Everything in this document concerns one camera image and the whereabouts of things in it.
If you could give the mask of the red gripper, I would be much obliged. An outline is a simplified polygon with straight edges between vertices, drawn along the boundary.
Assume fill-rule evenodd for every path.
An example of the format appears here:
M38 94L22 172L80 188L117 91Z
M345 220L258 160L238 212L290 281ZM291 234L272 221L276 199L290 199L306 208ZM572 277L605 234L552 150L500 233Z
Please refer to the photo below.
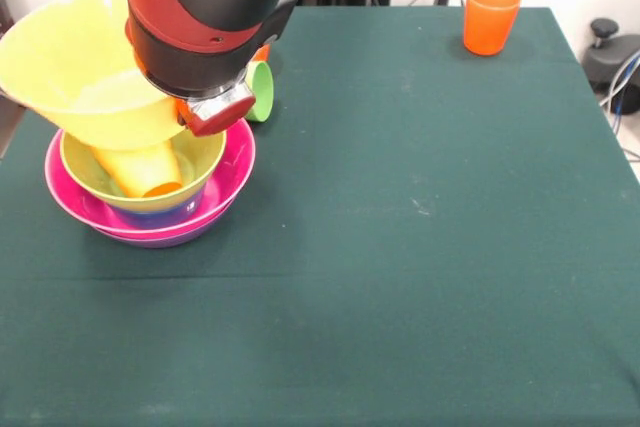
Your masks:
M223 100L216 97L199 102L175 99L178 123L194 136L204 137L224 131L244 117L255 103L253 95L239 100Z

